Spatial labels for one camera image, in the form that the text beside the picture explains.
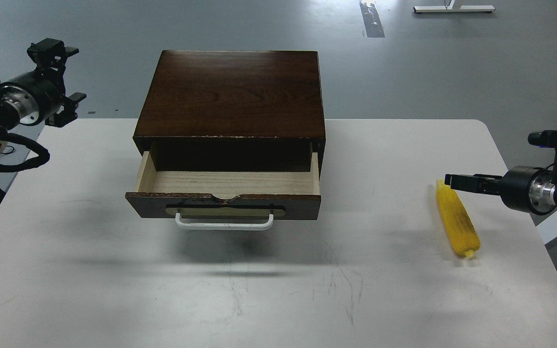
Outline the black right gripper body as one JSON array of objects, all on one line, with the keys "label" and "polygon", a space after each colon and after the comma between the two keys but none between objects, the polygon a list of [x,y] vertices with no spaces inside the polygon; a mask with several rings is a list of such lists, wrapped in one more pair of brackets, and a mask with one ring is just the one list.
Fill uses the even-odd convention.
[{"label": "black right gripper body", "polygon": [[543,216],[556,203],[553,172],[540,167],[513,167],[501,179],[501,200],[510,209]]}]

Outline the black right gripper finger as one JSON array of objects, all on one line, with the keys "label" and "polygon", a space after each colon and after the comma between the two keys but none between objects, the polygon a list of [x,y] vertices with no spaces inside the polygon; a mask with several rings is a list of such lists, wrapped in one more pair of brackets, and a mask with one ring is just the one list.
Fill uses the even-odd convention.
[{"label": "black right gripper finger", "polygon": [[444,184],[456,191],[499,196],[498,183],[502,176],[488,174],[446,174]]}]

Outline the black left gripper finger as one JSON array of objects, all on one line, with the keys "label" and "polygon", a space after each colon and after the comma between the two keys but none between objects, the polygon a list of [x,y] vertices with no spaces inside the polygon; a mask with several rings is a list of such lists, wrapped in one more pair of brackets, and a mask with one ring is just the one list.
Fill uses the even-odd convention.
[{"label": "black left gripper finger", "polygon": [[36,64],[35,71],[46,72],[53,70],[64,72],[69,57],[77,55],[79,48],[65,46],[61,40],[45,38],[40,42],[31,43],[27,48],[27,55]]},{"label": "black left gripper finger", "polygon": [[77,108],[79,103],[86,99],[87,95],[85,93],[75,92],[69,97],[63,97],[62,110],[56,112],[53,115],[45,119],[45,125],[63,128],[69,123],[75,121],[78,117]]}]

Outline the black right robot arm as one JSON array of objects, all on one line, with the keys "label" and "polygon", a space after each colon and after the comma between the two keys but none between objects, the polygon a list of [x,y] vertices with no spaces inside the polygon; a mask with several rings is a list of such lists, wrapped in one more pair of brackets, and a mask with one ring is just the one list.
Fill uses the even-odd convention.
[{"label": "black right robot arm", "polygon": [[554,161],[549,167],[517,166],[504,176],[489,174],[446,174],[443,183],[451,189],[499,196],[509,209],[544,216],[557,209],[557,130],[528,135],[528,143],[552,148]]}]

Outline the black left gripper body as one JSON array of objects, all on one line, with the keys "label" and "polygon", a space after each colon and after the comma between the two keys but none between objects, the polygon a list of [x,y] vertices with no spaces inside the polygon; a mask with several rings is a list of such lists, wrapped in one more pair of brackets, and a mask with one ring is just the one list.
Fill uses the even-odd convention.
[{"label": "black left gripper body", "polygon": [[58,115],[64,104],[64,70],[34,70],[23,73],[0,88],[2,101],[12,107],[17,115],[12,126],[35,126],[45,121],[47,126],[65,126]]}]

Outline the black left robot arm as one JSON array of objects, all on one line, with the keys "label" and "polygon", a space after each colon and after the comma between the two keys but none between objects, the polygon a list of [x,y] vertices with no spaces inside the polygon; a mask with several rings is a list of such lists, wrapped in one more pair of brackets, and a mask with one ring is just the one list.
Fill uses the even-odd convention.
[{"label": "black left robot arm", "polygon": [[25,136],[12,133],[18,125],[44,125],[62,128],[77,119],[77,107],[86,98],[76,92],[66,96],[63,76],[66,62],[79,53],[63,41],[45,38],[27,49],[36,67],[7,82],[0,81],[0,154],[9,143],[22,145],[35,157],[16,165],[0,165],[0,173],[15,173],[37,168],[49,161],[49,152]]}]

